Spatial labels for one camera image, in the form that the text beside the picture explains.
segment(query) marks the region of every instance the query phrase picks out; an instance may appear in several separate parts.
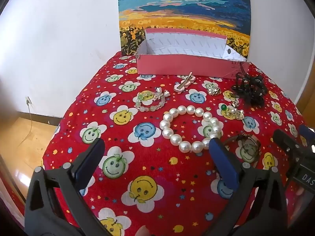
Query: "red tablecloth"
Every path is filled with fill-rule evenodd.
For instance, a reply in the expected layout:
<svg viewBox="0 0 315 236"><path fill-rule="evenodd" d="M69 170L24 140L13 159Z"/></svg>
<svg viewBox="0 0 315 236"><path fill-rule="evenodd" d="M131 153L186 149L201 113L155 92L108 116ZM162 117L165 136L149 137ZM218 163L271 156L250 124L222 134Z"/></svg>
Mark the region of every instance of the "red tablecloth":
<svg viewBox="0 0 315 236"><path fill-rule="evenodd" d="M231 104L229 93L224 91L231 89L233 80L196 77L185 92L177 94L173 87L182 80L179 76L141 77L137 74L135 57L117 53L69 107L44 154L45 169L72 162L87 149L87 143L101 137L106 145L104 157L81 193L114 236L135 235L144 225L156 236L177 232L187 236L201 235L224 209L231 190L214 171L208 151L181 153L170 140L161 136L159 123L163 113L171 108L179 105L201 107L222 122L221 140L239 133L256 135L262 151L257 168L277 166L285 183L287 157L273 143L272 134L275 129L282 129L301 142L302 137L296 129L303 118L285 93L258 68L251 65L248 72L264 76L269 91L265 106L246 108L240 99L239 109L244 109L246 117L243 121L230 120L221 107ZM213 84L223 92L217 97L207 94L206 88ZM165 106L154 112L137 111L134 108L137 94L155 91L156 87L171 93ZM158 104L158 101L148 99L142 105L150 107L151 104ZM202 118L188 114L174 118L171 126L175 133L191 143L204 138L208 130L205 127ZM239 143L231 143L229 151L242 161ZM286 191L289 217L293 212L295 191L294 184ZM244 222L254 195L253 190L238 224ZM66 203L62 198L60 201L67 219L75 224Z"/></svg>

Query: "sunflower field painting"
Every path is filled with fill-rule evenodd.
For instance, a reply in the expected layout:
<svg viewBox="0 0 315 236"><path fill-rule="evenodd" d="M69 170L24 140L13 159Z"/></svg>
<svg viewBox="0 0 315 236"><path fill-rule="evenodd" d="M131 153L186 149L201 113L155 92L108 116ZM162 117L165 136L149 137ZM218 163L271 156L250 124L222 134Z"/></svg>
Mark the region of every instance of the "sunflower field painting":
<svg viewBox="0 0 315 236"><path fill-rule="evenodd" d="M187 28L227 36L244 57L250 36L250 0L118 0L123 55L132 55L145 28Z"/></svg>

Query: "green gemstone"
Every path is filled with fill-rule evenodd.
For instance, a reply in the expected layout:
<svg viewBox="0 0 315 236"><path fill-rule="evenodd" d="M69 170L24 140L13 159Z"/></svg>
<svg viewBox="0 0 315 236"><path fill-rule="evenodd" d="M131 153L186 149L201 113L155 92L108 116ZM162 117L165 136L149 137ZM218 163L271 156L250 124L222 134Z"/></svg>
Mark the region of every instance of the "green gemstone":
<svg viewBox="0 0 315 236"><path fill-rule="evenodd" d="M226 105L223 104L223 105L221 106L221 110L222 110L222 111L226 111L226 109L227 109Z"/></svg>

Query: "wall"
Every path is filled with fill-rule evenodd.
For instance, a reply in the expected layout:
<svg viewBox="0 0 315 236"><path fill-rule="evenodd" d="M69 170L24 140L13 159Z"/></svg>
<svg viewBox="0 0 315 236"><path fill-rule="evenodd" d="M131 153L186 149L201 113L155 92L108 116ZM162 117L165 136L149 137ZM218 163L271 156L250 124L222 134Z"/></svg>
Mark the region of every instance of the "wall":
<svg viewBox="0 0 315 236"><path fill-rule="evenodd" d="M249 59L294 101L314 47L303 0L251 0ZM10 0L0 16L0 79L18 111L62 117L120 50L117 0Z"/></svg>

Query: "pink box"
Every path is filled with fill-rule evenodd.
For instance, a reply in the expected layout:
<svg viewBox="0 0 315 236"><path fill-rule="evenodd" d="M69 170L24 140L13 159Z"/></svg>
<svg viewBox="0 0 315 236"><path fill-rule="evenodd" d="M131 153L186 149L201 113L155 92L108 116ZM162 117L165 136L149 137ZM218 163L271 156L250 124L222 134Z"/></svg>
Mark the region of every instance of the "pink box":
<svg viewBox="0 0 315 236"><path fill-rule="evenodd" d="M250 62L226 45L226 36L188 29L147 28L137 52L141 75L188 75L235 79Z"/></svg>

